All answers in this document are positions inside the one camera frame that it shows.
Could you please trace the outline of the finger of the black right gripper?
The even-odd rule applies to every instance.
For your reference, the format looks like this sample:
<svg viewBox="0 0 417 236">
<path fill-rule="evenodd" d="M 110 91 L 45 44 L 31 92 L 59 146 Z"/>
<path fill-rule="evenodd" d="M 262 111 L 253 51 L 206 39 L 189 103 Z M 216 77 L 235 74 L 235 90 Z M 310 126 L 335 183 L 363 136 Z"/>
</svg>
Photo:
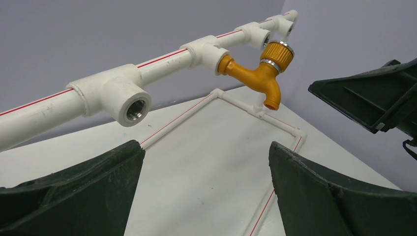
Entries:
<svg viewBox="0 0 417 236">
<path fill-rule="evenodd" d="M 309 92 L 375 134 L 397 128 L 417 132 L 417 61 L 391 60 L 345 78 L 313 82 Z"/>
</svg>

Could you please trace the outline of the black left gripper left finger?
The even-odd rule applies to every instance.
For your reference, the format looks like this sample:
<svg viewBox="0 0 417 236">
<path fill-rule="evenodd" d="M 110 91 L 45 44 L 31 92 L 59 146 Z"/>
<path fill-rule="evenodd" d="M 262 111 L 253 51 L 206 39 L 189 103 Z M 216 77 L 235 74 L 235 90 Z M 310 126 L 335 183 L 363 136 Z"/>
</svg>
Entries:
<svg viewBox="0 0 417 236">
<path fill-rule="evenodd" d="M 124 235 L 145 154 L 131 140 L 64 170 L 2 187 L 1 235 Z"/>
</svg>

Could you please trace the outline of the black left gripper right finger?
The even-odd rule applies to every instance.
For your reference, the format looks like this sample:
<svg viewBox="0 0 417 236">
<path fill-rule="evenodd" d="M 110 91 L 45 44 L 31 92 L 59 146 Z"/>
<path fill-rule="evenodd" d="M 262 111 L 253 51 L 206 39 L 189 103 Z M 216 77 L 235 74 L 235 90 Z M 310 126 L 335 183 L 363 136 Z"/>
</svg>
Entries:
<svg viewBox="0 0 417 236">
<path fill-rule="evenodd" d="M 278 142 L 268 159 L 286 235 L 416 235 L 416 193 L 349 177 Z"/>
</svg>

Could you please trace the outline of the white PVC pipe frame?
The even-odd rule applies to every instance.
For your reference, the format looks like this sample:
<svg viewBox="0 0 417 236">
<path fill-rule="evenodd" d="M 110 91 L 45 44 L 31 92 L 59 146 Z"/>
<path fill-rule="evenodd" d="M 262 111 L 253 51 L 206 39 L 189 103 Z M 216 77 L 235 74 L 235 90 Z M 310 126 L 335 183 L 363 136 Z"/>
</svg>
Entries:
<svg viewBox="0 0 417 236">
<path fill-rule="evenodd" d="M 0 149 L 13 148 L 54 127 L 77 117 L 90 117 L 107 112 L 124 127 L 141 122 L 151 107 L 151 97 L 145 86 L 184 68 L 202 65 L 215 75 L 220 60 L 229 55 L 251 70 L 260 63 L 265 46 L 272 41 L 288 43 L 288 37 L 298 19 L 290 10 L 261 22 L 251 22 L 219 36 L 208 35 L 182 45 L 178 50 L 138 65 L 125 64 L 69 83 L 65 90 L 44 97 L 0 115 Z M 263 118 L 266 96 L 246 107 L 248 113 Z M 154 133 L 140 146 L 145 150 L 175 122 Z"/>
</svg>

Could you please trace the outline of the yellow plastic water faucet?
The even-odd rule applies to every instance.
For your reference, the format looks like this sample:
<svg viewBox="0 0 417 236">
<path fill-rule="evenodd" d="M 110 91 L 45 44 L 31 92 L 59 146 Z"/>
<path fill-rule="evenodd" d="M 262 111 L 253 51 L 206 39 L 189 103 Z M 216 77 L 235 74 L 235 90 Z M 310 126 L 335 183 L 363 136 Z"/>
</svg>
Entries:
<svg viewBox="0 0 417 236">
<path fill-rule="evenodd" d="M 248 69 L 238 64 L 232 56 L 225 55 L 220 60 L 217 71 L 263 93 L 266 96 L 263 104 L 276 111 L 281 103 L 281 90 L 276 77 L 287 69 L 294 56 L 295 53 L 288 43 L 272 41 L 265 46 L 256 69 Z"/>
</svg>

